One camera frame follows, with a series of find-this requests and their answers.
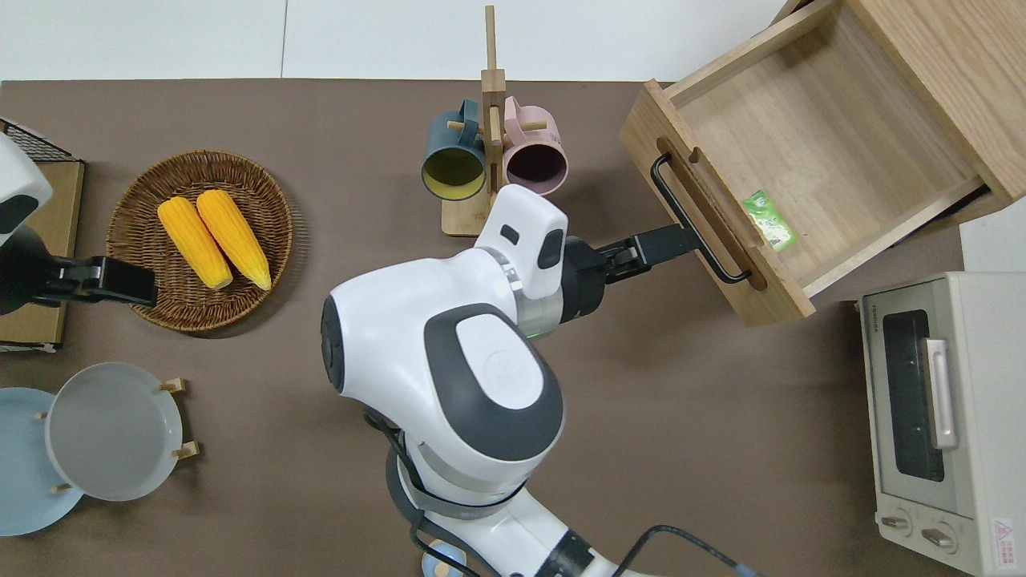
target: plate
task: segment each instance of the plate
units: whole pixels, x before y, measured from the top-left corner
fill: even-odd
[[[68,380],[46,418],[46,450],[57,472],[86,495],[128,501],[171,474],[182,416],[160,381],[123,362],[103,362]]]
[[[252,229],[271,269],[271,291],[231,265],[232,283],[220,291],[207,288],[160,224],[161,202],[184,196],[195,203],[213,188],[228,192]],[[197,150],[154,164],[128,187],[107,229],[107,254],[156,274],[157,305],[132,305],[136,314],[165,329],[197,333],[236,322],[267,299],[288,263],[292,232],[291,208],[267,170],[237,154]]]
[[[53,395],[36,389],[0,389],[0,537],[25,535],[68,514],[82,498],[63,484],[46,453],[46,425],[36,413],[50,410]]]

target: oven handle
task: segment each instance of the oven handle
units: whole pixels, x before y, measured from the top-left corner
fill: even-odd
[[[951,407],[951,381],[948,379],[948,343],[944,339],[923,339],[922,350],[926,386],[926,415],[930,418],[930,440],[935,449],[958,446],[955,435],[954,410]]]

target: brown tablecloth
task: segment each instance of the brown tablecloth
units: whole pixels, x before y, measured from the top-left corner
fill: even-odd
[[[550,196],[593,245],[670,223],[618,141],[640,86],[519,83],[549,109],[570,163]],[[52,355],[0,355],[0,386],[56,392],[120,360],[190,382],[200,458],[153,494],[88,497],[55,525],[0,539],[0,575],[419,575],[384,480],[387,444],[339,398],[321,362],[327,292],[379,267],[445,258],[439,201],[418,170],[431,117],[479,84],[438,81],[4,82],[0,115],[88,161],[77,255],[104,253],[111,211],[151,164],[194,149],[252,158],[297,215],[282,285],[240,324],[199,339],[116,304],[77,305]],[[767,575],[949,575],[883,540],[858,318],[863,290],[961,268],[948,230],[887,251],[814,299],[808,319],[745,329],[697,258],[609,286],[590,316],[536,342],[567,407],[531,492],[622,559],[656,524],[680,526]],[[632,567],[726,575],[655,539]]]

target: white plate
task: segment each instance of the white plate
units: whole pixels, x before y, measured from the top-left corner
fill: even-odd
[[[182,417],[146,371],[121,362],[83,369],[61,388],[46,419],[57,472],[86,495],[127,501],[167,478],[182,448]]]
[[[50,410],[53,395],[36,389],[0,389],[0,537],[25,535],[47,527],[82,498],[64,483],[46,458],[46,425],[36,413]]]

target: warning label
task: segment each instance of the warning label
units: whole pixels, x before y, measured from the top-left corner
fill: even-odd
[[[1011,518],[994,520],[994,554],[998,569],[1016,569],[1019,566],[1015,525]]]

